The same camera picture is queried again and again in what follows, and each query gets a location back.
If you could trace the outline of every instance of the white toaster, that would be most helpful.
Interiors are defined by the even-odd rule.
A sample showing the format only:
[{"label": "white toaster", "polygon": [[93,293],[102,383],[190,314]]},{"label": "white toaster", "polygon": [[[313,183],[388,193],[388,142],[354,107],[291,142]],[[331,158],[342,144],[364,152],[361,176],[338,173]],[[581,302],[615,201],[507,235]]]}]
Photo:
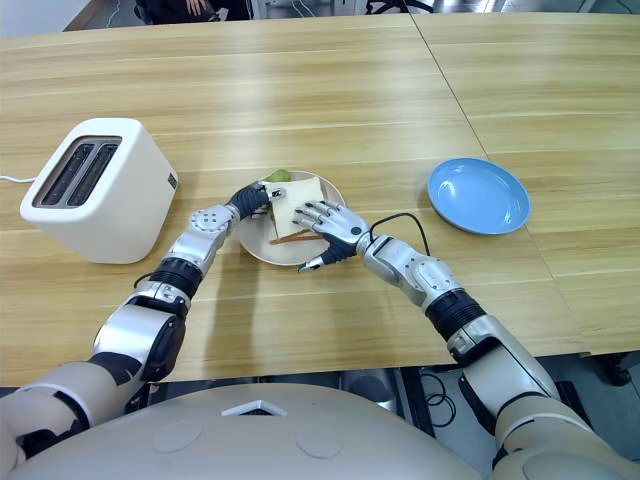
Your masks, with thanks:
[{"label": "white toaster", "polygon": [[62,141],[20,215],[91,262],[133,263],[153,247],[177,184],[140,122],[93,118]]}]

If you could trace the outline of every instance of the black cable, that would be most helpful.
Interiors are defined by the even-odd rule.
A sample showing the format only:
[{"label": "black cable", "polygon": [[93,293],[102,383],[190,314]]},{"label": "black cable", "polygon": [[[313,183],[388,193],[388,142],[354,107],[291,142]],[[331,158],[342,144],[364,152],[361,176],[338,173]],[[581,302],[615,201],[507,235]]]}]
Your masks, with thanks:
[{"label": "black cable", "polygon": [[626,3],[622,2],[622,0],[616,0],[616,3],[620,5],[622,8],[624,8],[627,12],[629,12],[629,15],[633,15],[633,11],[629,8],[629,6]]},{"label": "black cable", "polygon": [[381,225],[385,222],[388,222],[389,220],[393,220],[395,218],[398,217],[409,217],[411,218],[414,222],[416,222],[416,225],[418,226],[418,230],[420,230],[420,236],[422,237],[422,243],[424,244],[424,250],[426,252],[427,255],[431,256],[431,252],[429,251],[429,243],[427,242],[427,236],[424,233],[424,229],[422,228],[422,224],[420,223],[420,220],[418,220],[416,218],[415,215],[413,215],[412,213],[408,213],[408,212],[402,212],[402,213],[396,213],[395,215],[390,215],[388,217],[385,217],[381,220],[378,220],[377,222],[374,222],[373,225],[371,225],[371,228],[369,229],[369,240],[371,240],[371,242],[373,242],[373,229],[376,228],[378,225]]},{"label": "black cable", "polygon": [[441,390],[441,393],[431,393],[427,395],[426,397],[427,405],[429,407],[437,407],[438,405],[442,405],[442,403],[446,403],[447,406],[449,407],[449,411],[451,412],[449,419],[446,422],[432,423],[432,425],[436,428],[448,427],[449,425],[451,425],[451,423],[453,423],[453,421],[456,418],[456,415],[457,415],[456,404],[451,399],[451,397],[447,395],[447,389],[444,386],[444,382],[440,378],[438,378],[436,375],[432,373],[421,373],[420,378],[422,377],[433,378],[436,382],[438,382],[438,385],[440,386],[440,390]]},{"label": "black cable", "polygon": [[[453,403],[453,400],[451,400],[451,397],[447,396],[447,395],[442,395],[440,393],[433,393],[431,395],[429,395],[427,397],[427,405],[432,405],[429,403],[429,401],[432,398],[435,397],[440,397],[442,400],[444,400],[444,402],[447,404],[447,406],[449,407],[449,410],[451,411],[451,416],[449,417],[449,420],[447,420],[444,423],[433,423],[432,425],[436,428],[444,428],[444,427],[448,427],[449,425],[451,425],[453,423],[453,421],[456,418],[457,412],[456,412],[456,404]],[[440,405],[442,403],[442,400],[438,403],[436,403],[435,405]]]},{"label": "black cable", "polygon": [[144,275],[139,277],[135,282],[133,282],[133,288],[138,288],[138,283],[140,283],[140,280],[150,277],[151,275],[153,275],[153,272],[145,273]]}]

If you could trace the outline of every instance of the green food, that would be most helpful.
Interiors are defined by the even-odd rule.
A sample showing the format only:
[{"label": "green food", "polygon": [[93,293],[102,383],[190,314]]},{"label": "green food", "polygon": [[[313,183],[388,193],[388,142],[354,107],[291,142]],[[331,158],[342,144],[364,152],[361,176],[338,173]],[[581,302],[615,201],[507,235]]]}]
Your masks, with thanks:
[{"label": "green food", "polygon": [[284,168],[276,170],[266,178],[267,182],[290,182],[291,174]]}]

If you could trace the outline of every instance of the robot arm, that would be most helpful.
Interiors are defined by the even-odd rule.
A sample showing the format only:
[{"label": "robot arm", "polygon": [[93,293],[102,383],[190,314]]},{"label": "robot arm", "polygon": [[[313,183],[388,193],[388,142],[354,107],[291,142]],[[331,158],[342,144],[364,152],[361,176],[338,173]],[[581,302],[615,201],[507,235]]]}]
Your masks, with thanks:
[{"label": "robot arm", "polygon": [[492,478],[639,478],[640,467],[619,457],[559,401],[548,373],[469,296],[444,262],[388,235],[374,238],[363,219],[334,203],[308,204],[297,221],[330,244],[299,271],[360,255],[369,270],[400,288],[429,318],[463,367],[465,399],[495,434]]},{"label": "robot arm", "polygon": [[26,458],[122,415],[149,381],[173,369],[191,298],[233,227],[282,192],[259,184],[191,215],[149,279],[107,319],[86,362],[61,365],[0,399],[0,478]]}]

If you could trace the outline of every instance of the blue plate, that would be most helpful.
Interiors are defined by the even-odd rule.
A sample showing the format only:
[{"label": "blue plate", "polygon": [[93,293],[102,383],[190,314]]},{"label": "blue plate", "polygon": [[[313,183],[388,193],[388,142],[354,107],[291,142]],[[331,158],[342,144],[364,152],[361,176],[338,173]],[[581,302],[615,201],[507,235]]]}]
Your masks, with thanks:
[{"label": "blue plate", "polygon": [[468,232],[513,232],[527,223],[531,213],[522,183],[504,168],[479,158],[441,163],[431,172],[427,191],[436,212]]}]

